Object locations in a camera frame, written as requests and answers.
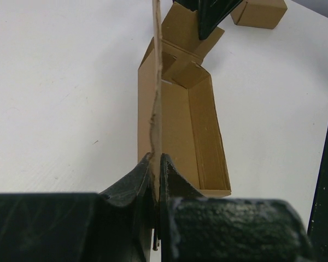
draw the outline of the tabletop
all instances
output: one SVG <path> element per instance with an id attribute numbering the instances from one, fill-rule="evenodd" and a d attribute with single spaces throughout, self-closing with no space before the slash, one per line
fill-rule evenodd
<path id="1" fill-rule="evenodd" d="M 231 197 L 284 199 L 307 226 L 328 124 L 328 19 L 286 3 L 274 30 L 227 17 L 203 66 Z M 149 0 L 0 1 L 0 192 L 100 192 L 135 167 L 151 16 Z"/>

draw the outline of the small cardboard box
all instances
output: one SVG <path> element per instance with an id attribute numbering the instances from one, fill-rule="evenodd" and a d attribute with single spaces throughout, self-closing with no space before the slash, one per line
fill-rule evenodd
<path id="1" fill-rule="evenodd" d="M 284 0 L 243 0 L 231 16 L 239 26 L 274 29 L 287 9 Z"/>
<path id="2" fill-rule="evenodd" d="M 216 116 L 212 79 L 201 67 L 223 34 L 216 28 L 198 38 L 198 16 L 174 3 L 162 23 L 162 152 L 204 195 L 231 194 Z M 153 39 L 138 69 L 138 160 L 150 152 L 150 118 L 155 96 Z"/>

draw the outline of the cardboard box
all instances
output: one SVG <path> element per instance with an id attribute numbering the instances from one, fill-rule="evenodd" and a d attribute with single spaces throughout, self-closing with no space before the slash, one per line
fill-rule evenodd
<path id="1" fill-rule="evenodd" d="M 231 194 L 216 116 L 212 79 L 201 67 L 223 34 L 216 28 L 198 38 L 197 12 L 174 3 L 162 23 L 162 152 L 206 196 Z M 150 152 L 149 129 L 155 96 L 153 39 L 138 69 L 138 160 Z"/>
<path id="2" fill-rule="evenodd" d="M 239 26 L 274 29 L 287 9 L 284 0 L 243 0 L 231 16 Z"/>

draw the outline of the cardboard strip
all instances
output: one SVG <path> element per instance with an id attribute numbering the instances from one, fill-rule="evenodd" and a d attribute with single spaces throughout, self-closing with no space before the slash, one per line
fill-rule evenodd
<path id="1" fill-rule="evenodd" d="M 162 34 L 160 0 L 152 0 L 153 5 L 153 29 L 155 51 L 155 98 L 153 102 L 152 116 L 150 120 L 151 154 L 149 159 L 151 169 L 151 183 L 153 198 L 159 202 L 160 187 L 160 158 L 162 153 L 162 106 L 161 106 L 161 76 L 162 76 Z"/>

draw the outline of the white surface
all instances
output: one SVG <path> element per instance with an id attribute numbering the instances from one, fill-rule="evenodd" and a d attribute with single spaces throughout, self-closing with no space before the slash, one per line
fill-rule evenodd
<path id="1" fill-rule="evenodd" d="M 328 122 L 328 19 L 287 4 L 272 31 L 227 17 L 203 65 L 233 197 L 287 200 L 307 225 Z M 135 166 L 137 68 L 152 34 L 149 0 L 0 1 L 0 192 L 99 192 Z"/>

